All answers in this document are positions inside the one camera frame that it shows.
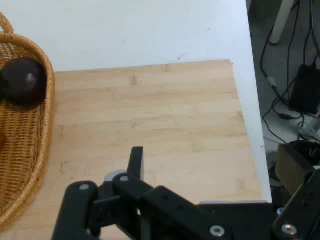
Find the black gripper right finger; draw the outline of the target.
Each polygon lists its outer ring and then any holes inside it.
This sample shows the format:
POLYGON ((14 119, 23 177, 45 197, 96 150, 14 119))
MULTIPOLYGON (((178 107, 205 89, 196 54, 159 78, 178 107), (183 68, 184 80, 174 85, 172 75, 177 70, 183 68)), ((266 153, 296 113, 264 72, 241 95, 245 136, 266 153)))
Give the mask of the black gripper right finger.
POLYGON ((320 237, 320 170, 293 194, 272 224, 277 240, 316 240, 320 237))

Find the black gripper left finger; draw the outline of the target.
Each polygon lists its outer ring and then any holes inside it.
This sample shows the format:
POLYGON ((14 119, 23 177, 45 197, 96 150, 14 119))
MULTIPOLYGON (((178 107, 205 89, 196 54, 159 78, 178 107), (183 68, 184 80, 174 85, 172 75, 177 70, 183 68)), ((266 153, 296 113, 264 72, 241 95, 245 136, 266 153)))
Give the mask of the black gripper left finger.
POLYGON ((65 191, 54 240, 98 240, 117 226, 132 240, 230 240, 232 229, 163 186, 141 179, 144 153, 133 147, 128 168, 97 186, 78 181, 65 191))

